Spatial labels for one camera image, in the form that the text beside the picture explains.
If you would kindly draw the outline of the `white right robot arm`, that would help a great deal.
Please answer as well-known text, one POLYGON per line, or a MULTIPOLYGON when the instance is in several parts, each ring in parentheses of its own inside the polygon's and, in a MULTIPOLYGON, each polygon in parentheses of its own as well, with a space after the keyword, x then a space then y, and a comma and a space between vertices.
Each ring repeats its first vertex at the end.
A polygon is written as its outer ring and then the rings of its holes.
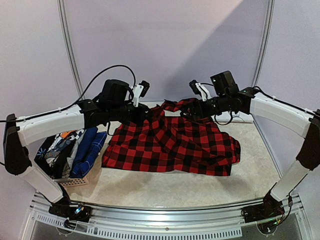
POLYGON ((258 87, 247 87, 231 92, 219 90, 215 97, 201 83, 192 83, 192 91, 201 96, 189 106, 186 116, 200 119, 224 112, 259 116, 277 123, 304 139, 295 161, 280 180, 270 189, 270 199, 259 206, 262 218, 269 218, 282 201, 305 176, 320 164, 320 113, 289 105, 262 92, 258 87))

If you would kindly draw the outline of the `white and green raglan shirt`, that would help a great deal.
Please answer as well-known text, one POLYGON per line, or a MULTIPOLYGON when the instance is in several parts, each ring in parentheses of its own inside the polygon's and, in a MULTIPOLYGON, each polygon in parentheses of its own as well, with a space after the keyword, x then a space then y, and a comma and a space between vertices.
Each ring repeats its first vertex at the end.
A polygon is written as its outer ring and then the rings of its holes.
POLYGON ((254 122, 254 119, 251 115, 249 114, 245 114, 245 113, 242 113, 242 112, 234 112, 234 111, 231 111, 230 112, 231 114, 231 118, 232 118, 232 122, 233 123, 248 123, 248 124, 251 124, 254 122))

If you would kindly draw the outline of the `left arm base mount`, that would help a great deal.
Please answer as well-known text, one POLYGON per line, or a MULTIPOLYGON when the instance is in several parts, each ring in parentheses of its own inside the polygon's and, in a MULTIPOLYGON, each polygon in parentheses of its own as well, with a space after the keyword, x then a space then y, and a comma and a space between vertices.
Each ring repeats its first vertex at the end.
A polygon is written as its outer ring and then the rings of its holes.
POLYGON ((71 203, 68 198, 62 198, 56 203, 51 203, 48 212, 51 215, 88 223, 91 218, 92 207, 81 203, 71 203))

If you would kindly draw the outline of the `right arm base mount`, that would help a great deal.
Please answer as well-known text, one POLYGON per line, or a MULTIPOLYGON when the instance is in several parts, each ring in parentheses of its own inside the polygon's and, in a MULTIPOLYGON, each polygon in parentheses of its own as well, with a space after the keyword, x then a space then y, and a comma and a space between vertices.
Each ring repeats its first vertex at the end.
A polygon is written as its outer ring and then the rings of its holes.
POLYGON ((288 204, 289 211, 285 216, 283 202, 281 200, 276 200, 271 195, 271 190, 269 190, 268 193, 263 197, 262 203, 243 207, 241 209, 241 216, 244 218, 245 223, 256 222, 281 216, 281 218, 274 223, 274 225, 277 226, 285 221, 291 213, 293 201, 290 195, 288 197, 288 204))

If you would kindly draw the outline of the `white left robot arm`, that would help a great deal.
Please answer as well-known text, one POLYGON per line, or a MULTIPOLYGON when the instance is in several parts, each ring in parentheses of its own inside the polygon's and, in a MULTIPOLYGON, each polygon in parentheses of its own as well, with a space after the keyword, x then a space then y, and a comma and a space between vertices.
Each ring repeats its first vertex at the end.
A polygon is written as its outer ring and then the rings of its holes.
POLYGON ((75 211, 74 205, 65 199, 62 187, 30 159, 27 146, 59 133, 105 126, 110 122, 143 123, 148 111, 149 108, 142 103, 101 106, 86 99, 68 109, 44 112, 40 116, 16 117, 10 114, 5 120, 3 137, 5 170, 20 176, 43 194, 63 217, 70 217, 75 211))

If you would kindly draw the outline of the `red black plaid garment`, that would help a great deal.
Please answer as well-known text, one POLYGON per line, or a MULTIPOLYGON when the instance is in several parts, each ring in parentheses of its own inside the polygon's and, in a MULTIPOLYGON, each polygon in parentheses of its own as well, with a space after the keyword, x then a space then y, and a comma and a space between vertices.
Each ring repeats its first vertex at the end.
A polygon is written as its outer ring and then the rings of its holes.
POLYGON ((165 100, 142 124, 122 123, 103 153, 103 168, 227 177, 241 160, 240 143, 206 117, 197 121, 165 112, 185 110, 196 98, 165 100))

